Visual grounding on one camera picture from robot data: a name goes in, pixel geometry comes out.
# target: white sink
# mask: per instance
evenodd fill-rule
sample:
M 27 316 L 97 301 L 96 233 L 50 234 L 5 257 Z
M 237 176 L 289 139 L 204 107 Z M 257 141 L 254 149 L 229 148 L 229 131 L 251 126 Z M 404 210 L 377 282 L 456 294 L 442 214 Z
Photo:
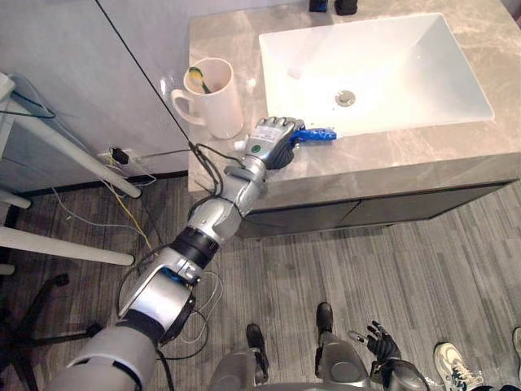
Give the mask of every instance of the white sink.
M 485 121 L 493 111 L 441 14 L 259 36 L 268 114 L 340 137 Z

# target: vanity cabinet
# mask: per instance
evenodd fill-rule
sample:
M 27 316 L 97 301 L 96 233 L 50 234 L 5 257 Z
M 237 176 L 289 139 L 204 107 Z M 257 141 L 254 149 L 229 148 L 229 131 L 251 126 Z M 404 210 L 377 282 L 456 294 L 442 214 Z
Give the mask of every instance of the vanity cabinet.
M 334 203 L 262 209 L 251 212 L 243 219 L 238 234 L 242 237 L 263 237 L 427 220 L 499 190 L 506 184 L 508 182 L 485 183 Z

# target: person's foot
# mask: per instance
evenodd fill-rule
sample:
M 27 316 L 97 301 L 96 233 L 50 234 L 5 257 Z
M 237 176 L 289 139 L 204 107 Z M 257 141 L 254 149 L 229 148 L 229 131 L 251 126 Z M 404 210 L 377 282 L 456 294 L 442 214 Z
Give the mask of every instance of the person's foot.
M 434 364 L 447 391 L 470 391 L 483 385 L 483 377 L 472 373 L 453 344 L 445 343 L 436 346 Z
M 248 348 L 258 350 L 255 352 L 255 360 L 257 363 L 255 382 L 257 384 L 265 383 L 269 379 L 269 361 L 266 355 L 264 336 L 262 335 L 261 328 L 254 323 L 248 324 L 246 327 L 246 339 Z
M 333 309 L 331 304 L 323 301 L 317 307 L 317 328 L 318 328 L 318 347 L 315 353 L 315 376 L 319 379 L 320 360 L 322 359 L 322 333 L 333 332 Z
M 317 307 L 318 344 L 323 332 L 333 332 L 333 309 L 331 304 L 323 301 Z
M 514 329 L 512 334 L 512 342 L 514 343 L 514 349 L 519 357 L 519 381 L 521 381 L 521 327 Z

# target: sink drain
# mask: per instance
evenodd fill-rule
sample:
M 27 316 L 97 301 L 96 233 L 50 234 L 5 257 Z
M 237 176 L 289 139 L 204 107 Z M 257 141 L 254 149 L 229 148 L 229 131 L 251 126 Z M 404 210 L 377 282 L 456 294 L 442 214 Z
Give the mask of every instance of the sink drain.
M 347 107 L 351 106 L 353 103 L 355 103 L 355 100 L 357 100 L 357 97 L 351 91 L 346 91 L 346 90 L 340 91 L 335 96 L 336 104 L 338 104 L 339 106 L 342 106 L 343 108 L 347 108 Z

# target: white mug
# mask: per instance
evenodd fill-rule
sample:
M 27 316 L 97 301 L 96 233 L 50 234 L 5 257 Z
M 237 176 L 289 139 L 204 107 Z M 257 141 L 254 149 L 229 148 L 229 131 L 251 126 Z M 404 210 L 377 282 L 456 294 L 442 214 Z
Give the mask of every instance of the white mug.
M 172 105 L 182 118 L 191 124 L 205 126 L 215 137 L 234 137 L 243 128 L 243 111 L 233 68 L 228 61 L 218 58 L 202 59 L 193 66 L 201 70 L 204 84 L 212 93 L 205 94 L 201 86 L 192 82 L 186 70 L 183 77 L 186 91 L 172 91 Z M 180 108 L 178 99 L 194 104 L 197 116 Z

